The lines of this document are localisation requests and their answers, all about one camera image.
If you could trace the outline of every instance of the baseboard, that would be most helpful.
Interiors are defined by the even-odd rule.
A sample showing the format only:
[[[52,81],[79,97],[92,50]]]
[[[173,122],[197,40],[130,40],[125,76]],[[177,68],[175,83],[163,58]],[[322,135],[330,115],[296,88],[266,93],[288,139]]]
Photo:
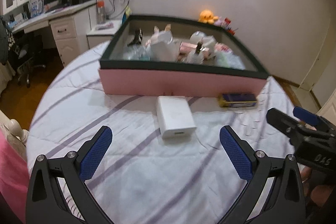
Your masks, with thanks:
[[[316,96],[315,96],[313,90],[310,91],[310,94],[311,94],[311,96],[313,96],[314,101],[315,101],[315,103],[317,104],[317,106],[319,107],[319,109],[321,109],[322,106],[321,106],[320,102],[318,101],[318,99],[316,98]]]
[[[274,77],[275,80],[284,82],[284,83],[289,84],[289,85],[292,85],[292,86],[294,86],[296,88],[298,88],[300,86],[299,84],[294,83],[294,82],[292,82],[290,80],[287,80],[285,78],[281,78],[281,77],[278,77],[278,76],[275,76],[275,75],[272,75],[272,76]]]

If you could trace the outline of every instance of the orange cap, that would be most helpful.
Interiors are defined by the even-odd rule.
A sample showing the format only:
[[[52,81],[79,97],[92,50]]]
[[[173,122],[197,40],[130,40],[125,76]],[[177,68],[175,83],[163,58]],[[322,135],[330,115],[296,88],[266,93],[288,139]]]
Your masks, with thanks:
[[[102,8],[102,7],[104,7],[104,6],[105,6],[105,3],[104,3],[103,0],[98,0],[98,1],[97,1],[97,7],[98,7],[98,8]]]

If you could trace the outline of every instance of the blue textured pad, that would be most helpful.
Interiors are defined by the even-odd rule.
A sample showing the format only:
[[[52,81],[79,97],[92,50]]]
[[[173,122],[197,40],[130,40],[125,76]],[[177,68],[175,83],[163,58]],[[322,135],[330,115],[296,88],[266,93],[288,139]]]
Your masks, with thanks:
[[[92,178],[111,143],[112,131],[107,127],[81,162],[79,177],[82,181]]]
[[[225,127],[220,130],[219,140],[239,177],[249,182],[253,176],[252,163]]]
[[[301,121],[310,124],[312,127],[315,127],[320,123],[319,117],[317,115],[298,106],[294,107],[293,115],[299,118]]]

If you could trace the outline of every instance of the metal screw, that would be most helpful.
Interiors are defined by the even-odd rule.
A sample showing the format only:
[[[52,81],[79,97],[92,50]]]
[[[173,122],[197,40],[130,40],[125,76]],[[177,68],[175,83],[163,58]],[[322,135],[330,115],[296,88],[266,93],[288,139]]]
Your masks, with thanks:
[[[37,156],[37,161],[43,161],[44,160],[44,155],[39,155]]]
[[[259,158],[263,158],[265,156],[265,152],[264,151],[261,151],[261,150],[258,150],[256,153],[257,157]]]
[[[291,161],[295,160],[295,157],[294,157],[294,155],[292,155],[292,154],[289,154],[289,155],[288,155],[288,158],[289,158],[289,160],[291,160]]]
[[[73,158],[74,156],[76,156],[76,152],[75,151],[70,151],[70,152],[68,152],[68,154],[67,154],[67,156],[68,156],[68,158]]]

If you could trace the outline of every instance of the white tablecloth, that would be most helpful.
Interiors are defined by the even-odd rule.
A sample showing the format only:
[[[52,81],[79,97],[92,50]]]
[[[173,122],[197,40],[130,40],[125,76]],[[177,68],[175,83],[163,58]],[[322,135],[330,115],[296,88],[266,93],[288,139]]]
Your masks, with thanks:
[[[269,77],[255,109],[224,109],[215,98],[187,98],[196,132],[191,139],[163,141],[156,116],[156,97],[106,95],[100,83],[99,58],[108,42],[70,63],[44,94],[27,142],[31,171],[40,154],[63,157],[78,150],[103,125],[112,144],[86,184],[116,224],[216,223],[245,185],[219,142],[219,130],[231,125],[255,149],[268,156],[293,152],[286,136],[266,122],[276,107],[292,116],[293,105]],[[251,216],[263,204],[267,190]],[[68,190],[64,195],[80,217]]]

